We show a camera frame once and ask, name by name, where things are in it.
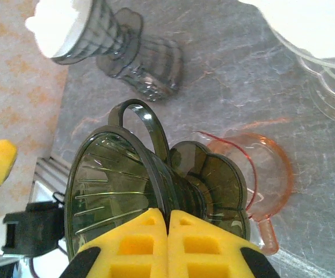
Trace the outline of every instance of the dripper handle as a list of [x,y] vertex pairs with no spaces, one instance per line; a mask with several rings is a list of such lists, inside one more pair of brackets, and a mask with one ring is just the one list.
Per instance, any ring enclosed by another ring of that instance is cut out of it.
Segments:
[[108,124],[122,127],[123,115],[127,108],[137,114],[146,126],[151,136],[156,155],[168,166],[171,166],[168,139],[166,139],[161,122],[153,110],[143,101],[132,99],[113,107],[108,116]]
[[263,254],[269,256],[277,253],[279,246],[271,220],[269,218],[261,220],[258,222],[258,227],[264,242],[264,246],[261,248]]

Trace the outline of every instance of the clear plastic container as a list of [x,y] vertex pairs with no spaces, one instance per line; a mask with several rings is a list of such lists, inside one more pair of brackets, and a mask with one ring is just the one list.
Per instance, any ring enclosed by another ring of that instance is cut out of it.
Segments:
[[273,30],[275,36],[297,56],[300,65],[309,73],[308,88],[315,105],[335,120],[335,58],[317,59],[299,49]]

